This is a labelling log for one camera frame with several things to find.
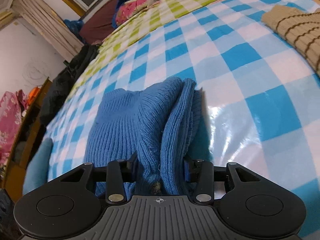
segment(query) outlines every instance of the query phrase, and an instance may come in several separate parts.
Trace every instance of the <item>curtain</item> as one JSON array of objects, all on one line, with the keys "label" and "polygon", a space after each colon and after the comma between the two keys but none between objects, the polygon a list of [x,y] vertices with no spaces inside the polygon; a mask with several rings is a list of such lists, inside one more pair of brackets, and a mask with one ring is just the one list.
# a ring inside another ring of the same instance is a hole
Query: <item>curtain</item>
[{"label": "curtain", "polygon": [[12,9],[36,28],[67,62],[81,50],[83,43],[43,0],[14,0]]}]

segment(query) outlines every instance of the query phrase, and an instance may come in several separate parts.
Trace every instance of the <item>metal screw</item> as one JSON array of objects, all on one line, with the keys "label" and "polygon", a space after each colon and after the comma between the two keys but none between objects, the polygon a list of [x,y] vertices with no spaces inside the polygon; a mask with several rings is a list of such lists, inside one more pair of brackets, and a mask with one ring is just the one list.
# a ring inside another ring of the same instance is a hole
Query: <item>metal screw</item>
[{"label": "metal screw", "polygon": [[199,194],[196,199],[200,202],[208,202],[211,200],[211,196],[208,194]]},{"label": "metal screw", "polygon": [[108,198],[112,202],[119,202],[124,199],[124,197],[121,194],[112,194]]}]

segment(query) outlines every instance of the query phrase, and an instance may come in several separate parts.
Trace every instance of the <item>pink floral fabric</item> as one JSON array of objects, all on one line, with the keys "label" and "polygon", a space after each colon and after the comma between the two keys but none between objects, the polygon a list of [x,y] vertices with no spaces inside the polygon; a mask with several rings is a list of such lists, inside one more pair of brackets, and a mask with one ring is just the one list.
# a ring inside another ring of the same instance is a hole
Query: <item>pink floral fabric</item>
[{"label": "pink floral fabric", "polygon": [[27,109],[27,96],[22,90],[5,92],[0,100],[0,169],[4,170],[14,139],[19,131],[22,117],[21,107]]},{"label": "pink floral fabric", "polygon": [[147,0],[134,0],[126,2],[124,5],[120,6],[116,14],[116,24],[120,26],[122,23],[146,7]]},{"label": "pink floral fabric", "polygon": [[116,24],[120,26],[143,9],[159,0],[130,0],[120,6],[116,14]]}]

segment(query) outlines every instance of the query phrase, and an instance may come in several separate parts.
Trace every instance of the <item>blue knitted sweater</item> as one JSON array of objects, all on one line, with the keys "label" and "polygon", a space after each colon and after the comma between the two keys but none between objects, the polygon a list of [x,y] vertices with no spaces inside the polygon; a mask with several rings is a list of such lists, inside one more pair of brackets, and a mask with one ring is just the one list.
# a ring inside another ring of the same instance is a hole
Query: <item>blue knitted sweater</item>
[{"label": "blue knitted sweater", "polygon": [[[129,159],[137,151],[136,183],[125,183],[132,194],[187,194],[182,159],[201,116],[201,93],[192,79],[171,77],[144,91],[116,89],[105,93],[89,133],[85,161],[96,167]],[[105,191],[97,184],[96,195]]]}]

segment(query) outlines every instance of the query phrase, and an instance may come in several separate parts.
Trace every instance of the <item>blue and white checkered blanket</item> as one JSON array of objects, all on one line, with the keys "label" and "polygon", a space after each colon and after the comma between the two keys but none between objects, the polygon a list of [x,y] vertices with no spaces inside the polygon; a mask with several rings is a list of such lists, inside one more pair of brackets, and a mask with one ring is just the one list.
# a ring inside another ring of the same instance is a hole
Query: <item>blue and white checkered blanket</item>
[{"label": "blue and white checkered blanket", "polygon": [[102,95],[143,90],[175,75],[203,88],[215,165],[238,162],[293,191],[307,206],[300,236],[320,239],[320,81],[261,22],[275,4],[308,12],[312,0],[224,0],[145,36],[92,76],[47,127],[49,180],[83,163]]}]

